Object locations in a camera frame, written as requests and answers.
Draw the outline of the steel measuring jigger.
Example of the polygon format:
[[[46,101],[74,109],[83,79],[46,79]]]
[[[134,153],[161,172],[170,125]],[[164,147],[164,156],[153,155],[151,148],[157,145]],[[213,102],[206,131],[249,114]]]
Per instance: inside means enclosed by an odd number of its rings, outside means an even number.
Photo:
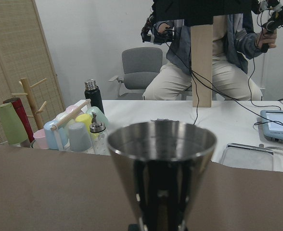
[[[217,138],[208,129],[154,120],[118,128],[107,147],[136,222],[130,231],[185,231]]]

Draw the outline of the mint green cup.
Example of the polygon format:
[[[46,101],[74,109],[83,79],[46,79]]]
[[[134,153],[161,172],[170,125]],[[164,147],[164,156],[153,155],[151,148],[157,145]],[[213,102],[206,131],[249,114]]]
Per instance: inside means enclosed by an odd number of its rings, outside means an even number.
[[[98,107],[92,106],[91,108],[89,108],[86,111],[86,114],[89,114],[90,116],[93,116],[93,113],[96,114],[96,120],[98,122],[100,121],[100,122],[104,123],[106,127],[109,125],[109,121],[108,121],[107,117]]]

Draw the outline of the glass oil dispenser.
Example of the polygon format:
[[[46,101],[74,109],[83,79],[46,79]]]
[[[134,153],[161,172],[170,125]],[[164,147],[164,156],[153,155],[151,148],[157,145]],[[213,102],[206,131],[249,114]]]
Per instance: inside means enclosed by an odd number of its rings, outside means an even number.
[[[109,155],[107,148],[107,129],[104,123],[97,120],[97,114],[92,112],[90,138],[95,154]]]

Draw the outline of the grey office chair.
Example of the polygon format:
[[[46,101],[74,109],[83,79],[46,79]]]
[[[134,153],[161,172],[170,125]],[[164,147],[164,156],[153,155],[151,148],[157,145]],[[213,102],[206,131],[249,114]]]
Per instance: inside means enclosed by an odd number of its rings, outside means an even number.
[[[143,93],[153,79],[159,74],[163,62],[160,48],[139,47],[122,52],[123,75],[109,79],[117,81],[118,91],[123,85],[129,92],[119,93],[118,100],[142,100]]]

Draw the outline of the black thermos bottle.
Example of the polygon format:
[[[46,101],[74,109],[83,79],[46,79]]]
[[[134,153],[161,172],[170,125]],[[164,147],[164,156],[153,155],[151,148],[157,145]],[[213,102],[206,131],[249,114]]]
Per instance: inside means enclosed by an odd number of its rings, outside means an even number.
[[[92,106],[98,107],[104,114],[101,92],[94,79],[88,79],[85,81],[84,95],[85,99],[91,100]]]

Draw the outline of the yellow cup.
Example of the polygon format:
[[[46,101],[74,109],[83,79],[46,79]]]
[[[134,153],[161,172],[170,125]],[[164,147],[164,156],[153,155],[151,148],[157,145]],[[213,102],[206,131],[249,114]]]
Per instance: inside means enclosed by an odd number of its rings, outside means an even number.
[[[90,125],[91,125],[91,121],[92,121],[92,116],[91,115],[89,115],[89,114],[78,115],[75,118],[75,121],[83,123],[85,125],[87,131],[88,131],[88,134],[90,135]]]

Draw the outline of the grey blue cup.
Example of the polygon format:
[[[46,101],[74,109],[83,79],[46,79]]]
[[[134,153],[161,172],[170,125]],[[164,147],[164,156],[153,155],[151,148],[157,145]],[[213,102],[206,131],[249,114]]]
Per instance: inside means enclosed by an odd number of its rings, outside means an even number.
[[[92,147],[90,135],[82,122],[71,124],[68,129],[70,149],[73,152],[83,152]]]

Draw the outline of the light wooden plank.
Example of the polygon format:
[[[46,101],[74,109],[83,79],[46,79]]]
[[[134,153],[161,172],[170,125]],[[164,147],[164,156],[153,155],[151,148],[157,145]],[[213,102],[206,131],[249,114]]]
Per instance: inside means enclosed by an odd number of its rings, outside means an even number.
[[[191,27],[193,107],[212,106],[212,36],[212,25]]]

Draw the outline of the metal tray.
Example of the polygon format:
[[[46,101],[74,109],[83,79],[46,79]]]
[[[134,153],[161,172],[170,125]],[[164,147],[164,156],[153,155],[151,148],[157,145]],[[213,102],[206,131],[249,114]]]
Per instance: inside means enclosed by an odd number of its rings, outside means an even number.
[[[268,148],[229,143],[220,159],[227,167],[255,170],[273,170],[274,151]]]

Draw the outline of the wooden cup tree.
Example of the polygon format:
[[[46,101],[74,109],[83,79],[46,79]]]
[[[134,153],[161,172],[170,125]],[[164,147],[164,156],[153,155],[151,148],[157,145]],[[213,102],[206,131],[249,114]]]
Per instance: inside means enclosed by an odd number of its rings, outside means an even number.
[[[27,117],[33,118],[35,120],[35,123],[37,125],[38,130],[43,129],[43,122],[41,118],[41,113],[44,111],[44,108],[47,104],[46,101],[43,102],[42,106],[38,108],[34,93],[32,92],[33,88],[38,86],[39,84],[47,81],[47,78],[44,78],[40,80],[39,82],[36,82],[35,84],[30,85],[28,78],[21,78],[19,80],[19,84],[23,88],[23,92],[20,93],[11,93],[12,96],[26,96],[28,104],[30,106],[32,115],[28,115]]]

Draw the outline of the seated person operator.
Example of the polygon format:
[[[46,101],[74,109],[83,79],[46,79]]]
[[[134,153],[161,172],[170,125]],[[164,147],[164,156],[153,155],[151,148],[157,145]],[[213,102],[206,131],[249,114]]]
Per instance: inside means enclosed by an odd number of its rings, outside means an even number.
[[[247,61],[276,46],[276,29],[283,27],[283,6],[277,0],[253,2],[254,13],[264,10],[271,10],[272,14],[259,33],[253,31],[250,13],[214,16],[212,84],[226,100],[262,99],[260,88],[247,75]],[[169,29],[174,30],[174,38],[167,51],[167,63],[146,88],[145,100],[175,100],[192,85],[191,30],[182,19],[154,25],[157,35]]]

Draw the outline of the red cup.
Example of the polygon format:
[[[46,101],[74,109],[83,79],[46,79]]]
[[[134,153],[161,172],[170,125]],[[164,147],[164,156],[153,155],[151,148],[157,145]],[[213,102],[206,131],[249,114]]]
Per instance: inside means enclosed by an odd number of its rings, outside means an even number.
[[[34,140],[33,131],[32,131],[30,122],[28,120],[28,117],[26,115],[26,111],[24,109],[24,106],[22,104],[21,99],[18,98],[18,97],[14,97],[14,98],[4,100],[3,103],[11,103],[12,104],[13,108],[15,109],[18,117],[20,118],[20,120],[21,120],[21,122],[22,122],[22,124],[25,128],[25,131],[28,135],[29,142],[31,143]]]

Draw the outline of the blue teach pendant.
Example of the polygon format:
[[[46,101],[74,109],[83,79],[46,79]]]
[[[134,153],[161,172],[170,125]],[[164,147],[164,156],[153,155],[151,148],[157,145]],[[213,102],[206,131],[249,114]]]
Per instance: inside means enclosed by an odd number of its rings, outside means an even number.
[[[254,125],[261,125],[266,140],[283,143],[282,110],[262,110],[260,120]]]

